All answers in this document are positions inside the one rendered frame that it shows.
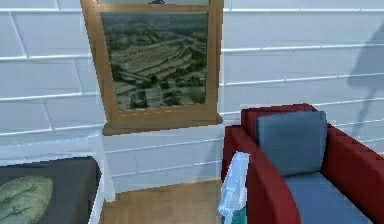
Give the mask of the wooden framed landscape picture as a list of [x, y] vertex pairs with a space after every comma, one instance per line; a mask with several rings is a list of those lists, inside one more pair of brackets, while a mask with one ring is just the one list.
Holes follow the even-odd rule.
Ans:
[[106, 136], [216, 125], [224, 0], [80, 0]]

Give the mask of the green tufted cushion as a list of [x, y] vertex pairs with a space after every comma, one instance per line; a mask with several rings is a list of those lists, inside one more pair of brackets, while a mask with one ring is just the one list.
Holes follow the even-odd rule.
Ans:
[[23, 176], [0, 186], [0, 224], [38, 224], [53, 193], [53, 181]]

